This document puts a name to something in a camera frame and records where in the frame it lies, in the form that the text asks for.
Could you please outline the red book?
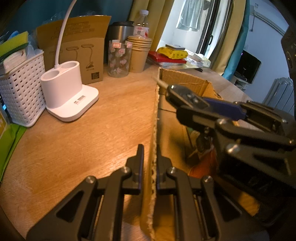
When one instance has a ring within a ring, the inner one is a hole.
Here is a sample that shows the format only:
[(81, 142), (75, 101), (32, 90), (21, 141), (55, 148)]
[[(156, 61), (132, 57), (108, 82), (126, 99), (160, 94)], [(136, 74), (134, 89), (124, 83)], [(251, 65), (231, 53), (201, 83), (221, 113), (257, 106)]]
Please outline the red book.
[(159, 54), (156, 51), (149, 51), (148, 57), (156, 63), (178, 63), (178, 64), (187, 63), (187, 61), (184, 59), (170, 59), (169, 57), (163, 54)]

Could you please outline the clear water bottle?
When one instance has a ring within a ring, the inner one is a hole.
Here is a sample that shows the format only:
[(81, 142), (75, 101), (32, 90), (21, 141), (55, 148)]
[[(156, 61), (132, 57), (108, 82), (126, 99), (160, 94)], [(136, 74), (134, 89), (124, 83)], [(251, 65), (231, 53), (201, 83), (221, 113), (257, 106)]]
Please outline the clear water bottle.
[(138, 17), (134, 21), (133, 25), (133, 35), (142, 36), (147, 38), (149, 36), (149, 20), (148, 20), (149, 11), (141, 9), (139, 11)]

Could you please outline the patterned glass jar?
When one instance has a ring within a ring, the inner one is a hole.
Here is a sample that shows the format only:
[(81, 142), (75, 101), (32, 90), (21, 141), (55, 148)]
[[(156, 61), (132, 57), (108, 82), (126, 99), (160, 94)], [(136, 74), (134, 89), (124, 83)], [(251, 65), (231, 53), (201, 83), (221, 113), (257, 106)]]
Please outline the patterned glass jar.
[(125, 77), (129, 73), (132, 42), (110, 40), (108, 47), (108, 75), (114, 78)]

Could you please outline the hanging grey clothes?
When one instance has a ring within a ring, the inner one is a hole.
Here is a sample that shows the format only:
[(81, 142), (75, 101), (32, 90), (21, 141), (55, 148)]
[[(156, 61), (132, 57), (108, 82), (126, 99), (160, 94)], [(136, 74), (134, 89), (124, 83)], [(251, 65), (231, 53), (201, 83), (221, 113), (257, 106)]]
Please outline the hanging grey clothes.
[(197, 32), (201, 27), (204, 1), (185, 0), (179, 14), (177, 29)]

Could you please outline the white air conditioner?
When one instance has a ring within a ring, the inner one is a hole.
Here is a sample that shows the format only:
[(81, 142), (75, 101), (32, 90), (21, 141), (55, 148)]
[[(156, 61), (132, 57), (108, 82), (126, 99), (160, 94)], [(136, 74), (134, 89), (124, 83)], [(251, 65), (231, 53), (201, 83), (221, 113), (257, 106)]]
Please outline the white air conditioner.
[(250, 15), (253, 15), (254, 19), (257, 18), (263, 21), (282, 36), (287, 31), (287, 23), (274, 6), (268, 4), (260, 6), (258, 3), (250, 4)]

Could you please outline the teal curtain right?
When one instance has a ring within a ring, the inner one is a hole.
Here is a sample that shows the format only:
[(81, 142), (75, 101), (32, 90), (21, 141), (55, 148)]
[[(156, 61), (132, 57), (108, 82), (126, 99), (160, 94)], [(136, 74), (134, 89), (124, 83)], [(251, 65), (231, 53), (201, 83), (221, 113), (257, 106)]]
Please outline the teal curtain right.
[(243, 52), (243, 48), (247, 38), (247, 33), (249, 30), (249, 16), (250, 16), (250, 0), (246, 0), (244, 16), (243, 16), (240, 32), (238, 34), (237, 41), (235, 43), (234, 49), (232, 51), (232, 54), (226, 66), (226, 69), (223, 73), (223, 77), (229, 81), (231, 80), (231, 78), (235, 73), (239, 60), (241, 58), (241, 54)]

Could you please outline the brown lamp packaging box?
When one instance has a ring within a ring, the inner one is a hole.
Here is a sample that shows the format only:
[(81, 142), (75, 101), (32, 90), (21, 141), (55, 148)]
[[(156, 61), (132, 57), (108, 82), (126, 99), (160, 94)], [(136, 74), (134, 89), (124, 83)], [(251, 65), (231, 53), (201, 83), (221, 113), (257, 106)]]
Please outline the brown lamp packaging box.
[[(62, 38), (59, 63), (78, 61), (83, 84), (103, 80), (104, 45), (111, 17), (105, 15), (69, 18)], [(39, 48), (44, 51), (45, 70), (55, 64), (62, 20), (36, 28)]]

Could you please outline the yellow curtain left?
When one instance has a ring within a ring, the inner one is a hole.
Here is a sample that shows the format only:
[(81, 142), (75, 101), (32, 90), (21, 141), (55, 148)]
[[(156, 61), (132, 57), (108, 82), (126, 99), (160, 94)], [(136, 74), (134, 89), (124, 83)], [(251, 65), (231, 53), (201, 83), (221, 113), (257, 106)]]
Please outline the yellow curtain left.
[(135, 0), (132, 1), (129, 20), (134, 21), (141, 9), (148, 10), (149, 37), (152, 39), (151, 51), (156, 51), (169, 18), (174, 0)]

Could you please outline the white plastic basket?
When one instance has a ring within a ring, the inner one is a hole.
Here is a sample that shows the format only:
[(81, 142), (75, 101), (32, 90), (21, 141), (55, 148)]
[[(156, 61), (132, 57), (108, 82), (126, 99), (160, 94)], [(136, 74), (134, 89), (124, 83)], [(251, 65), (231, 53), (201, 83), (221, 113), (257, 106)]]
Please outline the white plastic basket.
[(45, 73), (44, 51), (1, 76), (1, 96), (13, 123), (33, 126), (46, 108), (41, 87)]

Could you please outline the stack of paper cups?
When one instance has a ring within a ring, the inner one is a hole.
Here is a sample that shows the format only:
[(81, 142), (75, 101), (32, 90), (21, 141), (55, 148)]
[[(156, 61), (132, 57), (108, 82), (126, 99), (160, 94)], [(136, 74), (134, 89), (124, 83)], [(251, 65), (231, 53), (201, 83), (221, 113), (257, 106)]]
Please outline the stack of paper cups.
[(132, 43), (132, 52), (129, 64), (129, 71), (141, 73), (151, 49), (152, 39), (143, 36), (128, 36), (127, 40)]

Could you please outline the white desk lamp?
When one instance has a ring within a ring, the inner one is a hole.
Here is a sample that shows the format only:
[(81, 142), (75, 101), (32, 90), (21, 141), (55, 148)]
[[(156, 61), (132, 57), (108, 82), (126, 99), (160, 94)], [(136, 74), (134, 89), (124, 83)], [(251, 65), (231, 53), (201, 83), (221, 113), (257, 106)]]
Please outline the white desk lamp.
[(61, 26), (54, 67), (41, 76), (46, 109), (52, 116), (64, 122), (79, 119), (99, 99), (98, 89), (82, 83), (78, 61), (59, 63), (64, 31), (75, 3), (76, 1), (70, 3)]

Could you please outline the yellow box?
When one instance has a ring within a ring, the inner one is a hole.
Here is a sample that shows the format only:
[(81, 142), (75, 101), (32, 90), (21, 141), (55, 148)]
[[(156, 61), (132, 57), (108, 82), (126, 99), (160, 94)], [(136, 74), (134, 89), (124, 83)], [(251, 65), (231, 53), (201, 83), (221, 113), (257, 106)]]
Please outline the yellow box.
[(185, 59), (188, 56), (185, 50), (174, 50), (169, 47), (160, 47), (157, 53), (167, 56), (169, 59)]

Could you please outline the grey bed headboard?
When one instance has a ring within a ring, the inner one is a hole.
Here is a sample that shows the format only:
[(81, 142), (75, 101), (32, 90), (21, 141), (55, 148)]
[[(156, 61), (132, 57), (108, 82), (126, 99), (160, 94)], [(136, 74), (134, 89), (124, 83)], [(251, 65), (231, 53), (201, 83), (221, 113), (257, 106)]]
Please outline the grey bed headboard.
[(263, 104), (294, 115), (295, 101), (292, 80), (285, 77), (275, 79)]

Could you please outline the orange tin can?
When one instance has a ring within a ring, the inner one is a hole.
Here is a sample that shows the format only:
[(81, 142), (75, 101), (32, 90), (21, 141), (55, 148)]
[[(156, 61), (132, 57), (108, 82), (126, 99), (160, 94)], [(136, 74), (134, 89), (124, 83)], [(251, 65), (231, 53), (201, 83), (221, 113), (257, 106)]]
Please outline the orange tin can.
[(201, 179), (204, 176), (215, 176), (218, 169), (216, 151), (211, 150), (204, 154), (198, 164), (193, 166), (189, 171), (189, 176)]

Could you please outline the yellow green sponge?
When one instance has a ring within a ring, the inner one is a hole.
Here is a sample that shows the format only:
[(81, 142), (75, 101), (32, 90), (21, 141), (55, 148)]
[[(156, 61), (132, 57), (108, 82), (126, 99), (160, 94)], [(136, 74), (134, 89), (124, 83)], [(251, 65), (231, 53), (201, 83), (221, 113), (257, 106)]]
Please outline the yellow green sponge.
[(9, 40), (5, 41), (1, 44), (1, 60), (5, 59), (6, 57), (10, 56), (11, 54), (24, 49), (29, 44), (29, 33), (27, 31), (22, 32)]

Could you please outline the yellow curtain right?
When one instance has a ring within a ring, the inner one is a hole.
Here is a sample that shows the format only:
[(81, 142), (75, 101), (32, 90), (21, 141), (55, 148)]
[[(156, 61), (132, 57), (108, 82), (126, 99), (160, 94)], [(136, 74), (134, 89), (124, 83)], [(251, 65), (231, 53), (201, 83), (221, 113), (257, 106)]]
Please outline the yellow curtain right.
[(211, 69), (222, 75), (234, 50), (243, 23), (246, 1), (232, 1), (232, 10), (224, 37), (211, 55)]

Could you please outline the stainless steel thermos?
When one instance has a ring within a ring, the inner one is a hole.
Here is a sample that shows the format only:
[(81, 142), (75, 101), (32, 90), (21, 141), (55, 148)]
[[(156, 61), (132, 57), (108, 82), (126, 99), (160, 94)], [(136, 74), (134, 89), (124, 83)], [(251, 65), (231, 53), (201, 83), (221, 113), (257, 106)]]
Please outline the stainless steel thermos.
[(133, 21), (114, 22), (108, 26), (105, 38), (105, 54), (108, 53), (110, 40), (119, 40), (124, 42), (128, 36), (133, 35)]

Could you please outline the black car key fob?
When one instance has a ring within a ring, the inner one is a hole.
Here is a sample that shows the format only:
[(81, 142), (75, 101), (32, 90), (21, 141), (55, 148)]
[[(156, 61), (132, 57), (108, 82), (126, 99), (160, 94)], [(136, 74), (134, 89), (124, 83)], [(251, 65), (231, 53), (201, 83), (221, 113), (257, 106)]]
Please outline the black car key fob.
[(197, 96), (189, 88), (179, 84), (167, 84), (165, 81), (155, 79), (159, 87), (165, 90), (166, 101), (175, 109), (188, 106), (193, 109), (206, 109), (210, 107), (207, 101)]

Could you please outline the yellow curtain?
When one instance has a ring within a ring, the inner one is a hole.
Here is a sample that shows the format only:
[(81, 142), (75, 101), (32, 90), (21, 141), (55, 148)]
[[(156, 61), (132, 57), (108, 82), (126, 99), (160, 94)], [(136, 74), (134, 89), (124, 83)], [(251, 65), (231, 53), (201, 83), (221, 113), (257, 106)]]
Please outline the yellow curtain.
[(224, 37), (211, 55), (211, 69), (222, 75), (234, 50), (243, 23), (246, 1), (232, 1), (232, 10)]
[(129, 20), (134, 21), (141, 9), (148, 10), (149, 37), (152, 39), (151, 51), (156, 51), (169, 18), (174, 0), (135, 0), (132, 1)]

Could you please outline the cardboard box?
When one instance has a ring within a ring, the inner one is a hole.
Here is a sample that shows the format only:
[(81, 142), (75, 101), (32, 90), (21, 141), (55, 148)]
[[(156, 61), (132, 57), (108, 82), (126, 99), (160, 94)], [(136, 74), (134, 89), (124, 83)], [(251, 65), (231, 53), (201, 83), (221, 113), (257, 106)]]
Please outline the cardboard box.
[[(155, 76), (166, 83), (179, 83), (194, 90), (201, 96), (224, 100), (249, 100), (244, 92), (231, 82), (210, 69), (203, 72), (194, 69), (161, 69)], [(151, 240), (176, 240), (173, 197), (158, 195), (156, 191), (157, 145), (161, 153), (172, 161), (177, 168), (189, 174), (204, 154), (196, 149), (199, 133), (181, 125), (176, 118), (176, 111), (165, 100), (165, 91), (156, 88), (154, 104), (154, 126), (149, 148), (149, 159), (145, 163), (144, 196), (140, 216), (140, 228)]]

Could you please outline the white tv stand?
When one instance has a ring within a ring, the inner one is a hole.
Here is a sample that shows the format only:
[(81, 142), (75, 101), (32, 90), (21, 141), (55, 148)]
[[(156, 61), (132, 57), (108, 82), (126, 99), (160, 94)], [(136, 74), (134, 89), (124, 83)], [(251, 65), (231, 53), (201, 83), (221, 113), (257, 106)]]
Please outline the white tv stand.
[(245, 92), (247, 90), (249, 83), (243, 79), (236, 77), (235, 75), (232, 76), (230, 82), (234, 84), (237, 88)]

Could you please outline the black monitor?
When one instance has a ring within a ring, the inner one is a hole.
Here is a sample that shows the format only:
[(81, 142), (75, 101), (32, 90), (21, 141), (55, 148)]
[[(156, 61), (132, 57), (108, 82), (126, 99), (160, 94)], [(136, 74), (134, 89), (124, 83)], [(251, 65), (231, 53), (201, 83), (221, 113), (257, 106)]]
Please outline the black monitor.
[(260, 60), (247, 51), (243, 50), (234, 72), (234, 76), (251, 84), (254, 81), (260, 66)]

